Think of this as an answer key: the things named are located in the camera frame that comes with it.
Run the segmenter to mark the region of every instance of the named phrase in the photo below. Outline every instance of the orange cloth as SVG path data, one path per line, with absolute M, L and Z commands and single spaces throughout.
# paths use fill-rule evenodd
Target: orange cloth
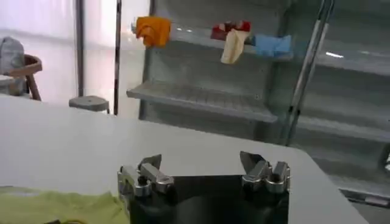
M 138 17 L 136 22 L 137 38 L 144 38 L 147 47 L 163 47 L 169 39 L 171 21 L 165 18 L 146 16 Z

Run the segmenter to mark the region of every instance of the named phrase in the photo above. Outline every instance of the stool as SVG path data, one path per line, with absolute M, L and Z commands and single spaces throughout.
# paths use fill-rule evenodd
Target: stool
M 97 96 L 82 96 L 69 100 L 69 107 L 80 108 L 90 111 L 107 111 L 110 114 L 109 102 Z

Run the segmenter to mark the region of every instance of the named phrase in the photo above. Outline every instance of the shelving unit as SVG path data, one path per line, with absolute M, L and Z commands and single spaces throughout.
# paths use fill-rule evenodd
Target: shelving unit
M 338 121 L 321 119 L 318 117 L 299 117 L 297 126 L 313 131 L 348 136 L 353 138 L 370 139 L 379 142 L 390 142 L 390 130 L 381 130 L 374 127 L 363 127 Z
M 159 81 L 146 81 L 127 92 L 129 97 L 155 103 L 190 108 L 200 111 L 275 122 L 274 116 L 260 101 L 192 86 L 178 86 Z

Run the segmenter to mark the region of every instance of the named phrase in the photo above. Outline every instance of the wooden chair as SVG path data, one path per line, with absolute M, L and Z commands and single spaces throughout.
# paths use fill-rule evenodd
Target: wooden chair
M 41 100 L 41 96 L 39 95 L 38 86 L 34 79 L 34 74 L 42 71 L 42 61 L 32 55 L 25 54 L 24 55 L 25 67 L 14 69 L 8 72 L 7 75 L 11 77 L 26 77 L 27 88 L 31 92 L 32 98 L 34 100 Z

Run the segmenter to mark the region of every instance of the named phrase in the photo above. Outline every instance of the blue cloth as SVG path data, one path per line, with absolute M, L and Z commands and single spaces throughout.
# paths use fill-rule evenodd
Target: blue cloth
M 261 56 L 279 57 L 290 53 L 291 35 L 277 38 L 263 34 L 255 36 L 256 53 Z

